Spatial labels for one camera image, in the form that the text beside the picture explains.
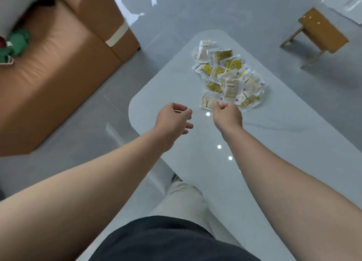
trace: brown leather sofa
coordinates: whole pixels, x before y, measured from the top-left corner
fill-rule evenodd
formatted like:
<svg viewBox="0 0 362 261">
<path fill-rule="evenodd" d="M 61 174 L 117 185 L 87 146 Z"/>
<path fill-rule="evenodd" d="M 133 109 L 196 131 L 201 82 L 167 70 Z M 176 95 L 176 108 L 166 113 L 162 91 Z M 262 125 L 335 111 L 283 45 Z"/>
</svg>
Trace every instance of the brown leather sofa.
<svg viewBox="0 0 362 261">
<path fill-rule="evenodd" d="M 23 27 L 28 48 L 0 66 L 0 156 L 34 150 L 140 48 L 114 0 L 55 0 Z"/>
</svg>

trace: hand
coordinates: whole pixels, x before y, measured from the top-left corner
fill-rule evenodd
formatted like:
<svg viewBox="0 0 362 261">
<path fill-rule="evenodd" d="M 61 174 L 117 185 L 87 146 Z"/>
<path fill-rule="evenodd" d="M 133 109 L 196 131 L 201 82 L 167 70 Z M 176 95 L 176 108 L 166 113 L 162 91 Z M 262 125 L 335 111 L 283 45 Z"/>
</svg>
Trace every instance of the hand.
<svg viewBox="0 0 362 261">
<path fill-rule="evenodd" d="M 187 122 L 192 116 L 192 109 L 186 106 L 168 103 L 157 115 L 155 130 L 164 136 L 166 151 L 170 150 L 176 139 L 183 134 L 188 134 L 187 129 L 192 129 L 193 124 Z"/>
<path fill-rule="evenodd" d="M 214 123 L 224 139 L 227 133 L 242 128 L 242 113 L 234 102 L 220 105 L 214 103 Z"/>
</svg>

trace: pile of packets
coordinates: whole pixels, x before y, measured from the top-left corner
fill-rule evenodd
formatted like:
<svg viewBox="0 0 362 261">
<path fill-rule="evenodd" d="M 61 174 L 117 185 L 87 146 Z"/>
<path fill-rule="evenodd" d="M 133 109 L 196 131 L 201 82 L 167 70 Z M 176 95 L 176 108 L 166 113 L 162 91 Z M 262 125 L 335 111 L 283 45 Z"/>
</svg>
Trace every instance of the pile of packets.
<svg viewBox="0 0 362 261">
<path fill-rule="evenodd" d="M 197 62 L 193 69 L 205 85 L 201 107 L 212 109 L 214 102 L 234 102 L 242 110 L 249 110 L 261 102 L 266 83 L 240 54 L 215 41 L 202 40 L 192 56 Z"/>
</svg>

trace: sofa cushion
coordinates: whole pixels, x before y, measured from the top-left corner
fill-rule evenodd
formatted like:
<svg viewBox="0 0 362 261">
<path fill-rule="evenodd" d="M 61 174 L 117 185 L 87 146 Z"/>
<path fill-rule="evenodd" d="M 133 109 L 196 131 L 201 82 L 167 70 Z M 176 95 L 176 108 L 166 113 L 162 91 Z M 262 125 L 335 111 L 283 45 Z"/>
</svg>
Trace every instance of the sofa cushion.
<svg viewBox="0 0 362 261">
<path fill-rule="evenodd" d="M 26 9 L 37 0 L 0 0 L 0 37 L 7 39 Z"/>
<path fill-rule="evenodd" d="M 120 65 L 63 0 L 29 12 L 28 48 L 0 66 L 0 156 L 28 153 Z"/>
</svg>

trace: person's left arm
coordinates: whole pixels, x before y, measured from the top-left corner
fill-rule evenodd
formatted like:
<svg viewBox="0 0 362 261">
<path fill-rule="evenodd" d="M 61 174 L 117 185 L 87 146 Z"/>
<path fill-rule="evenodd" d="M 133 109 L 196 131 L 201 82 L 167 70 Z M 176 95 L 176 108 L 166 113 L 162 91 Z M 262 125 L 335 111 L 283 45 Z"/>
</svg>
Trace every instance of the person's left arm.
<svg viewBox="0 0 362 261">
<path fill-rule="evenodd" d="M 129 144 L 0 202 L 0 260 L 75 260 L 111 222 L 161 155 L 193 127 L 169 103 Z"/>
</svg>

